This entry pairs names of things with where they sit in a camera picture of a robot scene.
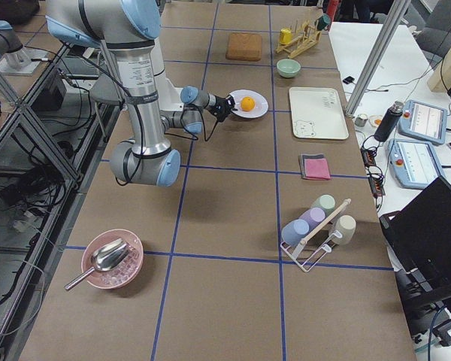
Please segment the metal scoop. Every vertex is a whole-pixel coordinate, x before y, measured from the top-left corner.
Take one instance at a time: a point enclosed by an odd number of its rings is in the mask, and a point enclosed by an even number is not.
[[[130,249],[127,243],[121,238],[107,243],[95,250],[90,256],[90,263],[92,267],[87,269],[83,274],[65,285],[65,290],[69,291],[80,282],[89,277],[94,271],[105,272],[117,267],[119,263],[129,254]]]

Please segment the folded cloth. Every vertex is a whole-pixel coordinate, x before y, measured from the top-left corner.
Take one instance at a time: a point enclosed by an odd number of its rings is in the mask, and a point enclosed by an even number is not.
[[[328,161],[324,154],[301,154],[299,156],[301,176],[304,179],[328,181],[331,179]]]

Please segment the white tray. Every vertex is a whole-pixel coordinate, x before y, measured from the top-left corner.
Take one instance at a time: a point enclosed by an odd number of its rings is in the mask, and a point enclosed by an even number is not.
[[[289,89],[292,131],[297,138],[346,139],[349,137],[339,94],[332,88]]]

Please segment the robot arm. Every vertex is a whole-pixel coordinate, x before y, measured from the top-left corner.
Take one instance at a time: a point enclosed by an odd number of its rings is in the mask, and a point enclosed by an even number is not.
[[[47,11],[52,35],[85,47],[100,47],[103,40],[117,61],[134,138],[115,148],[110,158],[112,172],[126,183],[172,185],[179,173],[180,154],[171,148],[164,131],[176,126],[196,133],[201,126],[199,118],[191,116],[190,111],[187,115],[174,115],[190,108],[176,104],[180,98],[162,70],[157,39],[160,14],[155,0],[49,0]],[[156,41],[158,46],[153,51]],[[191,104],[196,101],[188,99]],[[210,104],[196,105],[200,110],[214,111],[220,108],[220,102],[211,100]],[[220,119],[229,115],[231,108],[227,109],[217,111]]]
[[[14,29],[6,21],[0,20],[0,59],[3,55],[14,69],[21,69],[31,62]]]

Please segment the pink cloth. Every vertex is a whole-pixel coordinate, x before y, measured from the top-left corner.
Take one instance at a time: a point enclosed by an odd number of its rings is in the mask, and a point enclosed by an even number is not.
[[[305,179],[319,179],[326,181],[331,179],[326,158],[306,159],[304,161],[304,173]]]

